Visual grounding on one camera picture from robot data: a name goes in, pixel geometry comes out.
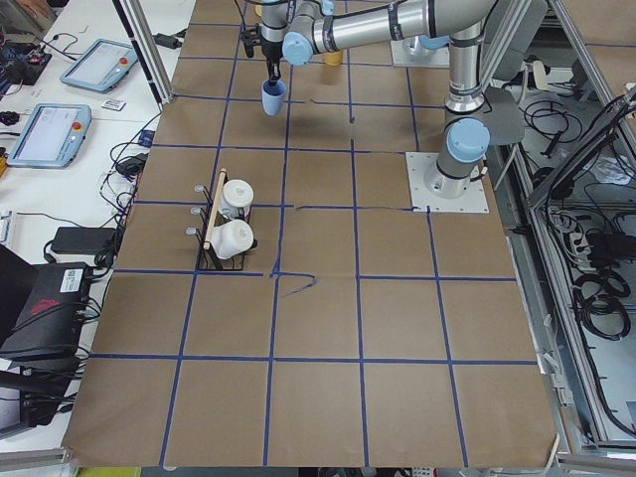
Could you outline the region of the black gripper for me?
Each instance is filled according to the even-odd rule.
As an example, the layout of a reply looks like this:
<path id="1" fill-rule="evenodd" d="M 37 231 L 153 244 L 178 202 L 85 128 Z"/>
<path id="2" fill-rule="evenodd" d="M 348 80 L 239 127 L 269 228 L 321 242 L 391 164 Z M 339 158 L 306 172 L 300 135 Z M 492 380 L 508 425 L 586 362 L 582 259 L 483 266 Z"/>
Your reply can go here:
<path id="1" fill-rule="evenodd" d="M 253 58 L 255 50 L 262 47 L 261 25 L 244 27 L 241 30 L 241 41 L 244 53 L 248 58 Z M 275 82 L 281 79 L 281 60 L 274 60 L 273 49 L 267 47 L 265 49 L 265 57 L 267 64 L 268 81 Z"/>

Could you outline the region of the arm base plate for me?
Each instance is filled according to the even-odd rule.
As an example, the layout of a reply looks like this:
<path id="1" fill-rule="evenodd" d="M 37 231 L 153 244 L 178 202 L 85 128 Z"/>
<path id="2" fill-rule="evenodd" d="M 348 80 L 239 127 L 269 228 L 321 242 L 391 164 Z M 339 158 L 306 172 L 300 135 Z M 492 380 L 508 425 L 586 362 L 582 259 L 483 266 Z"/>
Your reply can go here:
<path id="1" fill-rule="evenodd" d="M 396 67 L 448 69 L 449 51 L 444 45 L 438 49 L 427 49 L 416 37 L 391 41 L 393 65 Z"/>
<path id="2" fill-rule="evenodd" d="M 407 152 L 411 207 L 416 212 L 488 214 L 478 165 L 463 179 L 450 179 L 437 168 L 437 153 Z"/>

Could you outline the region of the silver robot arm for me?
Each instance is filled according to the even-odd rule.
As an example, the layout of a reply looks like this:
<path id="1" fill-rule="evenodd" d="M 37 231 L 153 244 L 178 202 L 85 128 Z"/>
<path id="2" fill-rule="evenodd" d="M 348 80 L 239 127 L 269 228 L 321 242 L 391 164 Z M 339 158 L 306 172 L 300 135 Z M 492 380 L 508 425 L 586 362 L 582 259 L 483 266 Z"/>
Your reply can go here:
<path id="1" fill-rule="evenodd" d="M 353 154 L 360 202 L 408 204 L 402 156 L 437 147 L 444 114 L 463 119 L 485 101 L 480 82 L 489 1 L 395 1 L 338 15 L 330 1 L 264 1 L 243 27 L 261 52 L 269 115 L 289 110 L 288 192 L 333 185 L 325 154 Z"/>

